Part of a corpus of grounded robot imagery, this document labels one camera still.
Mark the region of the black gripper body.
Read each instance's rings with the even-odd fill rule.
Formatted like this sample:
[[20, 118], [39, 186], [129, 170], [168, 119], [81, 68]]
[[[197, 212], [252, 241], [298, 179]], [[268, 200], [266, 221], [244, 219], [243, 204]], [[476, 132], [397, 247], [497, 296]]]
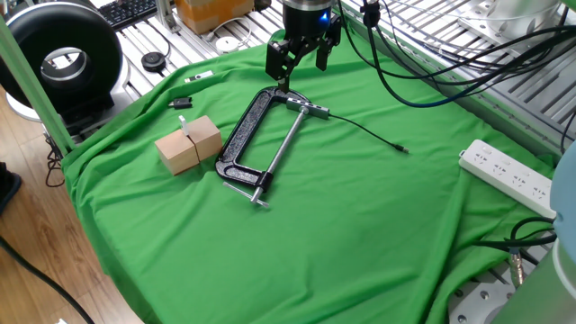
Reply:
[[320, 36], [330, 26], [331, 8], [317, 11], [302, 11], [291, 7], [283, 8], [283, 25], [286, 40]]

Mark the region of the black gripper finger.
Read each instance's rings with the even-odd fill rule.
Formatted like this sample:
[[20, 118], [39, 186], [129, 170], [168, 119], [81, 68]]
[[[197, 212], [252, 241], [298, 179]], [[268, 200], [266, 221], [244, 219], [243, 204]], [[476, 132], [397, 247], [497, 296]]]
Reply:
[[266, 48], [265, 72], [274, 79], [285, 94], [290, 91], [290, 75], [304, 56], [315, 49], [311, 38], [271, 40]]
[[339, 15], [330, 18], [329, 27], [323, 36], [318, 40], [318, 50], [316, 57], [316, 67], [325, 71], [328, 64], [328, 57], [334, 47], [341, 41], [342, 19]]

